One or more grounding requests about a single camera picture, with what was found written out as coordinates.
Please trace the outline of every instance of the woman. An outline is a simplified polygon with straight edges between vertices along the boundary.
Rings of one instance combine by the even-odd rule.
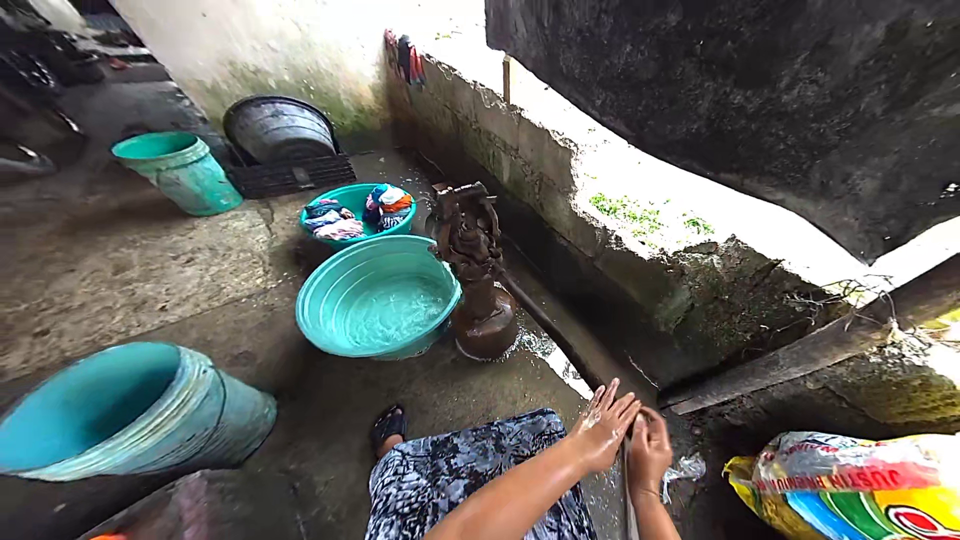
[[[663,418],[620,381],[597,388],[570,434],[540,409],[486,426],[403,442],[406,419],[394,406],[371,433],[368,540],[596,538],[579,481],[609,469],[631,427],[628,486],[642,540],[680,540],[660,503],[673,460]]]

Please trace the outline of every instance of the water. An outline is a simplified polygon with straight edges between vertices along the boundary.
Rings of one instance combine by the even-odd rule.
[[[391,347],[410,341],[433,329],[449,299],[441,284],[422,276],[378,280],[348,299],[344,335],[362,347]]]

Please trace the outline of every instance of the colorful plastic sack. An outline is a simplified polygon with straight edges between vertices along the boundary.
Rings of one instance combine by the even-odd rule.
[[[960,540],[960,436],[867,441],[781,433],[729,482],[757,516],[793,540]]]

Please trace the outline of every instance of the patterned skirt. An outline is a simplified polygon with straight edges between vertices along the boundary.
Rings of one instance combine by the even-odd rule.
[[[471,493],[565,435],[557,413],[542,408],[394,446],[370,474],[367,540],[419,540]],[[580,484],[564,493],[524,539],[595,540]]]

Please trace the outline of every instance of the wet concrete floor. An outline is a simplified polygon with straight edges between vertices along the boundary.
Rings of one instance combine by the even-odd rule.
[[[95,117],[120,95],[147,111],[137,126],[182,128],[193,120],[171,123],[135,97],[174,91],[169,86],[139,83],[105,90],[106,96],[94,92],[83,96],[80,117]],[[503,362],[463,357],[449,339],[397,362],[315,349],[297,329],[294,302],[302,280],[329,252],[298,229],[296,215],[319,192],[247,201],[222,216],[192,218],[104,157],[129,130],[119,121],[101,125],[76,165],[54,177],[4,186],[8,203],[0,217],[14,231],[8,246],[13,264],[5,265],[4,274],[16,286],[8,288],[4,311],[10,331],[0,362],[0,406],[12,406],[69,361],[112,344],[162,340],[203,352],[235,377],[276,395],[276,426],[244,468],[291,479],[307,538],[362,535],[373,465],[368,431],[386,405],[405,405],[410,437],[543,406],[572,425],[585,401],[547,365],[555,346],[529,320],[523,343]],[[360,182],[391,182],[418,197],[415,232],[422,233],[432,189],[418,168],[394,151],[352,161]],[[38,215],[45,218],[36,220]],[[48,483],[2,477],[0,529],[10,538],[72,538],[173,478]],[[604,538],[618,537],[621,528],[618,478],[613,473],[585,482]]]

